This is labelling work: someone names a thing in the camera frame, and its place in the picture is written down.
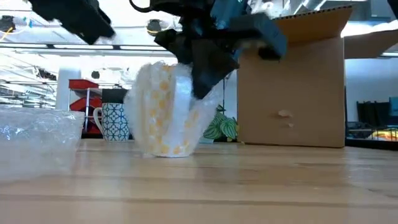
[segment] wooden table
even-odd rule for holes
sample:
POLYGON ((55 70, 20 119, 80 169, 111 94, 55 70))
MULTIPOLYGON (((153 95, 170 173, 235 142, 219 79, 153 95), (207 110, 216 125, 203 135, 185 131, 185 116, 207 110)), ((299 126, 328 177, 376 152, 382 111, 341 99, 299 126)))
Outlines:
POLYGON ((398 154, 214 144, 142 158, 83 141, 72 175, 0 185, 1 224, 396 223, 398 154))

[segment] wrapped object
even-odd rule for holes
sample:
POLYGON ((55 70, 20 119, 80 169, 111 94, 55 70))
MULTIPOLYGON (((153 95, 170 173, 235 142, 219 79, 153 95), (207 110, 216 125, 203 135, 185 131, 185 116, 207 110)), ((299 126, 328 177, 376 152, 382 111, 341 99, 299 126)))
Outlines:
POLYGON ((69 171, 85 114, 0 106, 0 182, 69 171))
POLYGON ((215 116, 222 97, 218 89, 196 100, 189 66, 144 65, 124 100, 139 147, 154 156, 189 156, 215 116))

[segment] mug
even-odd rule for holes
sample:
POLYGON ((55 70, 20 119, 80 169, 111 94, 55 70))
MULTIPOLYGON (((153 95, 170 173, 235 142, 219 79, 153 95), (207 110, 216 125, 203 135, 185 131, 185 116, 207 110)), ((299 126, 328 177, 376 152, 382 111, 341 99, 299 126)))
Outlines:
POLYGON ((95 108, 94 121, 107 141, 127 141, 130 130, 122 103, 103 103, 102 108, 95 108), (102 124, 98 112, 102 114, 102 124))

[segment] cardboard box flap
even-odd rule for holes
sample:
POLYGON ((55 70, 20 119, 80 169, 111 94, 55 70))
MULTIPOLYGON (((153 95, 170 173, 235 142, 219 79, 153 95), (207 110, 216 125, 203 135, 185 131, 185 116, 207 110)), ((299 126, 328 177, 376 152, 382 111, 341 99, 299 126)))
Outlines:
POLYGON ((353 11, 352 6, 313 11, 275 19, 289 45, 338 37, 353 11))
POLYGON ((345 59, 376 58, 398 43, 398 30, 344 37, 345 59))

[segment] mug handle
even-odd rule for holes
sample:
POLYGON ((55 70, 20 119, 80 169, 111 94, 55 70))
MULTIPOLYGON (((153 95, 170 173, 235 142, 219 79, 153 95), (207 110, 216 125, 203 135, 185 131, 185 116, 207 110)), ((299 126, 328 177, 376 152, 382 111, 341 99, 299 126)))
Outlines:
POLYGON ((103 135, 104 131, 102 129, 102 125, 100 123, 100 120, 98 119, 98 112, 99 111, 102 113, 102 108, 95 108, 94 111, 93 111, 93 117, 94 117, 95 124, 97 125, 99 131, 101 131, 101 134, 103 135))

